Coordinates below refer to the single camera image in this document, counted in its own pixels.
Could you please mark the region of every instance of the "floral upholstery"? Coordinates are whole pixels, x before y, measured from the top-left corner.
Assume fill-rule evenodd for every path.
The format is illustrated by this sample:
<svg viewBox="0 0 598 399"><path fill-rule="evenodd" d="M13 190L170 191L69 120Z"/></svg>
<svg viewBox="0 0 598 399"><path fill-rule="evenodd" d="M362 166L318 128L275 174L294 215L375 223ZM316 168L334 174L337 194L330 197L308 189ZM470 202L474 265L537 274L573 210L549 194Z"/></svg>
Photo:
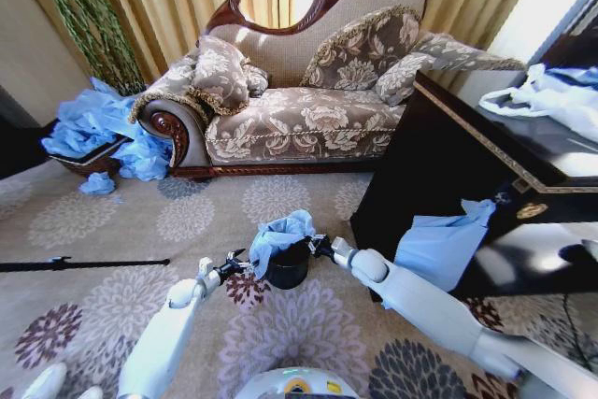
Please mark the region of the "floral upholstery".
<svg viewBox="0 0 598 399"><path fill-rule="evenodd" d="M425 33L410 54L377 80L377 94L389 106L398 105L413 93L420 69L525 70L525 64L469 47L451 35Z"/></svg>
<svg viewBox="0 0 598 399"><path fill-rule="evenodd" d="M243 74L247 79L249 97L261 97L268 89L268 73L251 64L243 64Z"/></svg>
<svg viewBox="0 0 598 399"><path fill-rule="evenodd" d="M198 49L193 49L179 60L173 62L164 75L158 78L136 98L128 117L130 123L135 123L139 119L144 107L154 100L167 100L186 105L197 113L205 125L209 123L210 116L214 114L213 111L206 104L198 102L195 98L188 95L195 73L198 51ZM151 129L151 125L148 123L144 126Z"/></svg>
<svg viewBox="0 0 598 399"><path fill-rule="evenodd" d="M248 105L247 61L235 46L214 36L201 36L189 94L208 103L217 114L236 114Z"/></svg>
<svg viewBox="0 0 598 399"><path fill-rule="evenodd" d="M215 164L378 157L402 113L373 91L269 89L238 114L216 116L206 146Z"/></svg>
<svg viewBox="0 0 598 399"><path fill-rule="evenodd" d="M433 68L435 60L435 57L418 51L409 53L377 79L377 94L389 106L398 105L413 93L413 81L418 70Z"/></svg>
<svg viewBox="0 0 598 399"><path fill-rule="evenodd" d="M409 53L419 29L420 19L411 8L386 7L366 14L320 44L300 85L370 89L379 76Z"/></svg>
<svg viewBox="0 0 598 399"><path fill-rule="evenodd" d="M525 70L525 64L469 47L444 33L425 33L413 48L437 58L438 68L452 70Z"/></svg>

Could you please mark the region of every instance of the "carpet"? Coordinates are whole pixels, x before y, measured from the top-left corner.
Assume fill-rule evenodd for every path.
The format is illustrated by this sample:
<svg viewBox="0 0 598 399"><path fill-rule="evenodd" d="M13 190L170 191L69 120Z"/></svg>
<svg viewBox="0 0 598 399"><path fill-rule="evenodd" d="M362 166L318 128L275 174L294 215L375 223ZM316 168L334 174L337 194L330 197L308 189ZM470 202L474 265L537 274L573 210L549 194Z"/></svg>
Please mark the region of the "carpet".
<svg viewBox="0 0 598 399"><path fill-rule="evenodd" d="M96 384L114 397L118 373L168 288L193 278L203 256L221 263L247 247L263 221L305 208L321 233L353 243L348 219L370 174L117 179L111 195L78 192L82 178L55 162L0 181L2 262L171 258L164 266L11 273L0 277L0 398L21 397L50 363L69 374L61 397ZM598 295L569 300L585 354L598 352ZM577 360L561 295L471 298L492 329L529 335ZM439 348L403 318L370 301L330 261L281 291L236 276L201 306L165 397L229 399L254 374L307 365L335 371L364 397L506 399L517 386Z"/></svg>

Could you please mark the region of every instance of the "wicker basket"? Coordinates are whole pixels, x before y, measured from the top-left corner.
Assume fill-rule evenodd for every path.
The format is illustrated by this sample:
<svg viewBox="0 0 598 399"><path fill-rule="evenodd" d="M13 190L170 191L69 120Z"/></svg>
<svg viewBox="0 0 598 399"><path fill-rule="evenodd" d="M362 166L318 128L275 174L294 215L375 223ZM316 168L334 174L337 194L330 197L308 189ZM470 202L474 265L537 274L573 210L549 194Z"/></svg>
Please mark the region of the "wicker basket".
<svg viewBox="0 0 598 399"><path fill-rule="evenodd" d="M110 156L121 146L122 143L130 140L128 137L121 135L116 142L105 144L98 147L86 156L75 159L67 158L57 154L49 154L52 159L59 161L62 165L68 168L71 172L77 173L82 177L88 177L95 172L108 172L110 176L116 174L121 168L121 162L112 159Z"/></svg>

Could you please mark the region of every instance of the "wooden desk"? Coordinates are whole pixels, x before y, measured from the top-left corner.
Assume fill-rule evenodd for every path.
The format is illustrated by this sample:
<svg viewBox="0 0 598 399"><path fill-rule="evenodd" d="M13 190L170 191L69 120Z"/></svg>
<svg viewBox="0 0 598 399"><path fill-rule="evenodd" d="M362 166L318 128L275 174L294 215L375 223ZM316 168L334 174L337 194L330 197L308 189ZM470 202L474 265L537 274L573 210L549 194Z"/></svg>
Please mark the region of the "wooden desk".
<svg viewBox="0 0 598 399"><path fill-rule="evenodd" d="M506 119L477 107L483 93L523 79L520 72L418 74L416 92L351 217L359 248L392 260L414 215L462 215L462 198L498 203L483 242L488 245L522 224L598 221L598 144L552 119ZM453 293L598 290L593 260L542 263L554 262L560 248L538 248L532 240L517 240L517 248L499 245L495 263L478 260L478 251ZM494 272L506 266L516 274L509 281Z"/></svg>

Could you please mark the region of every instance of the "wall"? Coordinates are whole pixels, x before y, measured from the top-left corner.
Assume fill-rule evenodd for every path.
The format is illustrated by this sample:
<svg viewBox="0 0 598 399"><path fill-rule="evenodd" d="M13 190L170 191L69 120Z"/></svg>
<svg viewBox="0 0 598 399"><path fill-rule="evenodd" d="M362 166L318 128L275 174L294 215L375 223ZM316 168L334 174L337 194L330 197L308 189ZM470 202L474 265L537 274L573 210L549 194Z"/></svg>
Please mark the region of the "wall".
<svg viewBox="0 0 598 399"><path fill-rule="evenodd" d="M89 87L36 0L0 0L0 85L41 125Z"/></svg>

